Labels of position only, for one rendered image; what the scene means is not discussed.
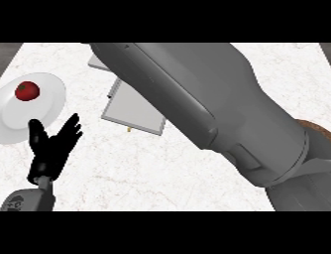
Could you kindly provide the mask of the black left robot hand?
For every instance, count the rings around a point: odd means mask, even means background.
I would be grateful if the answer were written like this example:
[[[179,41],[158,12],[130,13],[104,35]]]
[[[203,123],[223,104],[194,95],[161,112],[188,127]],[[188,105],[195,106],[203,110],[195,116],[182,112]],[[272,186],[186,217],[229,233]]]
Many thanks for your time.
[[[70,153],[83,135],[80,116],[74,114],[68,119],[59,133],[51,136],[43,123],[37,119],[28,122],[30,147],[34,153],[28,182],[37,184],[40,177],[55,181],[68,161]]]

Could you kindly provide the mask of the grey tiered shelf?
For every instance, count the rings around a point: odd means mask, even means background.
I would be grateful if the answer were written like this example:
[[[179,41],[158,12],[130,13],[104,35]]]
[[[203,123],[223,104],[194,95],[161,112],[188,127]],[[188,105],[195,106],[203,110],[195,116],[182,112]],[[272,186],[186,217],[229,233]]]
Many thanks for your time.
[[[166,117],[120,78],[115,79],[107,97],[108,102],[101,118],[124,125],[127,128],[161,135]]]

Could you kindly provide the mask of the brown round placemat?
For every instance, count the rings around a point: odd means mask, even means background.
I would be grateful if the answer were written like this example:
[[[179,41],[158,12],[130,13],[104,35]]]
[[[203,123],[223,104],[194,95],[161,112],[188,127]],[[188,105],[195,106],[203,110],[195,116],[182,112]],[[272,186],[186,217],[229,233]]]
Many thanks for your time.
[[[331,142],[331,132],[321,125],[318,125],[316,123],[313,123],[313,122],[310,122],[307,120],[302,120],[302,119],[296,119],[296,121],[299,122],[299,124],[303,127],[309,127],[315,131],[318,131],[325,136],[325,138],[330,140],[330,142]]]

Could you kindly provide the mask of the white round plate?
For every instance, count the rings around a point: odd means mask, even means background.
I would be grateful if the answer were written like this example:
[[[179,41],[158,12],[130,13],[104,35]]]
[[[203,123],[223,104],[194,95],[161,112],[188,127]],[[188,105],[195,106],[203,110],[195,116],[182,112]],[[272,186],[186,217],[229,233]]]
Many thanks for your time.
[[[33,81],[40,87],[34,100],[21,101],[15,89],[24,81]],[[51,73],[34,72],[15,78],[0,88],[0,144],[17,144],[30,137],[28,121],[39,119],[49,127],[59,117],[67,102],[67,87]]]

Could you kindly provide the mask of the red tomato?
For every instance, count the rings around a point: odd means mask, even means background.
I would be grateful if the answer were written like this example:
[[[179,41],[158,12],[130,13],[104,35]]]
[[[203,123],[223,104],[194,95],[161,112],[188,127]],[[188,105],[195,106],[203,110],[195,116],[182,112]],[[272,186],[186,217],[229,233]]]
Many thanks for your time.
[[[33,81],[24,81],[20,83],[15,96],[21,101],[31,101],[40,96],[40,87]]]

